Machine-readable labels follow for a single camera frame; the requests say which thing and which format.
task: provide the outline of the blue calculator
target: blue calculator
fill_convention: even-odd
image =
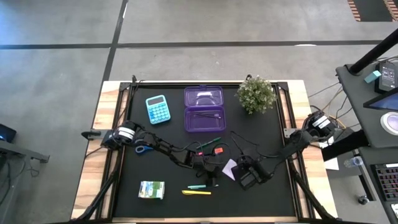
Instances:
[[[154,96],[146,100],[149,121],[151,124],[159,124],[171,118],[169,107],[164,95]]]

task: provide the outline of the green marker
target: green marker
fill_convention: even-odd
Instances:
[[[201,145],[201,147],[204,148],[204,147],[210,145],[210,144],[213,143],[213,142],[219,141],[220,139],[221,139],[221,137],[215,138],[215,139],[211,140],[210,142],[204,143],[203,145]]]

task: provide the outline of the gray floor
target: gray floor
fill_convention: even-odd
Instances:
[[[121,0],[0,1],[0,44],[111,43]],[[135,0],[120,43],[185,41],[374,40],[394,22],[356,22],[345,0]],[[118,49],[110,80],[241,80],[247,74],[305,80],[308,94],[337,82],[335,67],[372,45]],[[15,223],[69,219],[108,49],[0,50],[0,123],[18,130],[16,143],[51,154],[39,177],[25,174]],[[398,53],[392,49],[388,55]],[[337,88],[316,97],[324,106]],[[344,100],[341,94],[330,113]],[[356,124],[353,113],[343,119]],[[332,179],[339,217],[387,223],[379,202],[356,203],[355,177]]]

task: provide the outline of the wooden table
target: wooden table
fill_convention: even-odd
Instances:
[[[307,92],[302,80],[280,80],[280,82],[287,82],[289,86],[290,100],[292,102],[295,122],[297,127],[301,127],[304,119],[311,113],[308,102]],[[111,129],[114,112],[116,107],[116,100],[119,93],[119,85],[121,81],[108,81],[103,83],[101,95],[95,114],[95,121],[93,129]],[[286,100],[284,94],[282,97],[283,107],[286,108]],[[126,105],[127,96],[123,97],[122,107],[123,111]],[[287,127],[290,126],[289,112],[284,110]],[[100,146],[100,140],[90,141],[86,153],[89,153]],[[335,203],[331,194],[328,176],[326,174],[325,165],[323,163],[322,153],[318,148],[308,147],[303,151],[303,158],[305,163],[305,170],[311,191],[317,197],[319,202],[326,208],[326,210],[337,217]],[[98,152],[87,157],[83,164],[83,170],[80,177],[78,190],[76,193],[75,204],[71,218],[79,217],[92,202],[95,195],[99,192],[101,187],[101,180],[103,177],[104,164],[106,159],[106,149],[101,149]],[[303,192],[299,188],[300,201],[303,209],[303,216],[308,217],[308,210],[306,199]],[[104,209],[102,216],[105,218],[109,207],[110,190],[107,197],[104,199]],[[213,217],[213,218],[163,218],[163,219],[148,219],[148,218],[114,218],[113,222],[294,222],[296,217]]]

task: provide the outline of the purple plastic box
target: purple plastic box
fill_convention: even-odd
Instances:
[[[185,130],[190,133],[223,131],[226,127],[223,89],[200,85],[184,90]]]

